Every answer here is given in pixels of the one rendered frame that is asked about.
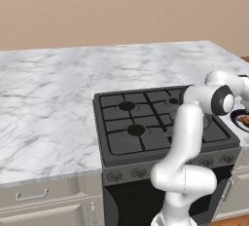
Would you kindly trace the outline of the white plate with dark rim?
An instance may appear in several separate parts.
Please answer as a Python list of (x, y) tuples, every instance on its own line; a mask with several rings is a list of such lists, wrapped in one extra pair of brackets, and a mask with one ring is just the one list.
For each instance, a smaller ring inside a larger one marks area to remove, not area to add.
[(249, 112), (246, 109), (237, 109), (231, 113), (231, 121), (241, 130), (249, 132), (249, 124), (244, 124), (237, 121), (237, 118), (240, 116), (249, 116)]

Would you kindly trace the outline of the dark grey stove knob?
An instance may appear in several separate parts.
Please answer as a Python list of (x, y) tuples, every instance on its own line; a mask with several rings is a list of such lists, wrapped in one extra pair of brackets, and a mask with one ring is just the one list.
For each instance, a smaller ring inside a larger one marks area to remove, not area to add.
[(221, 158), (221, 162), (222, 162), (222, 163), (227, 163), (227, 164), (232, 163), (233, 160), (234, 160), (234, 155), (233, 155), (233, 154), (224, 155), (224, 156)]
[(118, 171), (112, 171), (107, 175), (107, 179), (109, 181), (115, 181), (118, 182), (123, 178), (123, 174)]
[(147, 170), (144, 168), (136, 168), (131, 172), (133, 177), (143, 178), (147, 175)]
[(202, 159), (200, 161), (200, 164), (204, 167), (211, 167), (213, 165), (213, 160), (212, 159)]

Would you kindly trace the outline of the beige drawer front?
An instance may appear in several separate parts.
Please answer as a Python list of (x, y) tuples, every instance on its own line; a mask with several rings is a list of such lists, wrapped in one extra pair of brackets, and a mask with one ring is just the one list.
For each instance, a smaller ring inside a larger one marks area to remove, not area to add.
[[(44, 188), (49, 189), (49, 193), (46, 198), (32, 200), (32, 201), (25, 201), (25, 202), (17, 202), (15, 200), (16, 193), (21, 193), (23, 197), (35, 196), (42, 194)], [(25, 184), (17, 187), (4, 187), (0, 188), (0, 207), (11, 207), (11, 206), (24, 205), (33, 202), (59, 199), (63, 197), (76, 195), (79, 192), (80, 188), (77, 177)]]

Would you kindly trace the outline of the black oven door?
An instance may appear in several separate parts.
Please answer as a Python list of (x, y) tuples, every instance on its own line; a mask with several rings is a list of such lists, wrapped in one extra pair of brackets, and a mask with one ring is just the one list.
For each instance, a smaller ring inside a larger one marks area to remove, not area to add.
[[(213, 169), (217, 188), (190, 208), (198, 226), (208, 226), (231, 177), (233, 166)], [(163, 205), (165, 193), (153, 187), (149, 179), (103, 187), (105, 226), (150, 226)]]

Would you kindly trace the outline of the narrow beige cupboard door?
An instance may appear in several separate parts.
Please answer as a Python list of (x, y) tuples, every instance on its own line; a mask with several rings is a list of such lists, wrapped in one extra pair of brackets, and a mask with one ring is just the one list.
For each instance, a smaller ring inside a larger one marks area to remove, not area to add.
[(92, 226), (90, 202), (95, 202), (97, 226), (105, 226), (104, 207), (103, 207), (103, 198), (102, 198), (102, 196), (94, 196), (94, 197), (89, 197), (89, 198), (86, 199), (86, 213), (87, 213), (88, 219), (89, 219), (89, 226)]

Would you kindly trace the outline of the dark grey gas stove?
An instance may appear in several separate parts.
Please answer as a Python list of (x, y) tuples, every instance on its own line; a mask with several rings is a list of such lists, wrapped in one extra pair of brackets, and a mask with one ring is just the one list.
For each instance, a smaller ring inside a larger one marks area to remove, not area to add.
[[(173, 116), (182, 103), (184, 86), (96, 94), (93, 110), (103, 168), (104, 186), (150, 180), (153, 165), (170, 149)], [(233, 166), (240, 152), (240, 140), (217, 116), (204, 117), (201, 152), (191, 161), (201, 166), (202, 159), (212, 159), (210, 169)], [(232, 163), (222, 163), (224, 155), (233, 154)], [(147, 175), (133, 177), (131, 172), (144, 168)], [(109, 181), (112, 171), (123, 174)]]

